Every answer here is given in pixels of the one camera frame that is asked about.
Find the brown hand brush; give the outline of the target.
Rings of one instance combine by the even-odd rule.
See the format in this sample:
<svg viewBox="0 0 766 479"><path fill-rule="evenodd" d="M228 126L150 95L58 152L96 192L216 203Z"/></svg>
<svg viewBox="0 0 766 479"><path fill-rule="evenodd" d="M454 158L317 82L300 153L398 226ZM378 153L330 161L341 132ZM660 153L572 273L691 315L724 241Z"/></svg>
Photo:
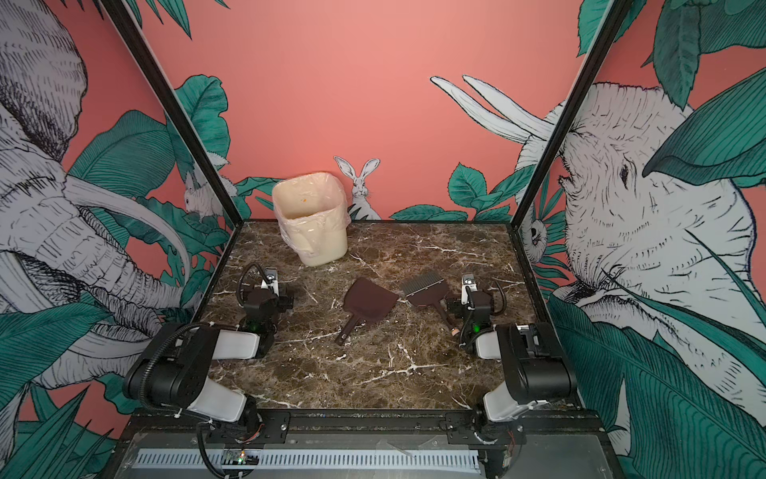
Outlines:
<svg viewBox="0 0 766 479"><path fill-rule="evenodd" d="M413 279L407 279L402 285L402 291L413 307L434 307L450 329L451 335L458 335L458 325L450 319L442 305L442 302L450 295L450 289L436 271L426 271Z"/></svg>

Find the dark brown dustpan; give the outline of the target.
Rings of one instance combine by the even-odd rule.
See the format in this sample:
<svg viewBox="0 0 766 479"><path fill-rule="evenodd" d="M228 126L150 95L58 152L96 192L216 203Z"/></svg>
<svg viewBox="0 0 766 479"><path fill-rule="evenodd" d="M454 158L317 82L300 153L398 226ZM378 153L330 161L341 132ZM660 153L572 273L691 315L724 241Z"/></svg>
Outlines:
<svg viewBox="0 0 766 479"><path fill-rule="evenodd" d="M343 310L350 314L349 319L335 339L338 345L344 345L353 329L361 323L379 323L383 321L399 301L399 295L373 283L370 279L355 279L344 297Z"/></svg>

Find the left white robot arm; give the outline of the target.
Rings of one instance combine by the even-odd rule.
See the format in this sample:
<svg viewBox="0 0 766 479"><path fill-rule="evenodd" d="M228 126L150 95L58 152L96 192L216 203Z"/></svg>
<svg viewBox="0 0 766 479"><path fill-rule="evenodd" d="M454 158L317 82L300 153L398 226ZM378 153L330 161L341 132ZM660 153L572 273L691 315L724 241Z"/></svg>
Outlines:
<svg viewBox="0 0 766 479"><path fill-rule="evenodd" d="M145 409L169 409L224 423L243 422L253 402L209 378L219 360L262 359L277 318L293 309L290 291L260 287L241 294L245 316L231 325L166 323L130 368L123 395Z"/></svg>

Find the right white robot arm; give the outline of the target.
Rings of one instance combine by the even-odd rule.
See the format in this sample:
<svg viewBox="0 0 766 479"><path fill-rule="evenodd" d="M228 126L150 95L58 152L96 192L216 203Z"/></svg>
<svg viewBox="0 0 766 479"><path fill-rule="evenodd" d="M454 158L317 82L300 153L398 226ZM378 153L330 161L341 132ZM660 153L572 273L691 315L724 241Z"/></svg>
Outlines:
<svg viewBox="0 0 766 479"><path fill-rule="evenodd" d="M495 325L494 297L472 285L463 287L461 309L459 347L502 365L503 381L483 396L480 405L484 421L513 421L539 406L575 395L576 375L550 323Z"/></svg>

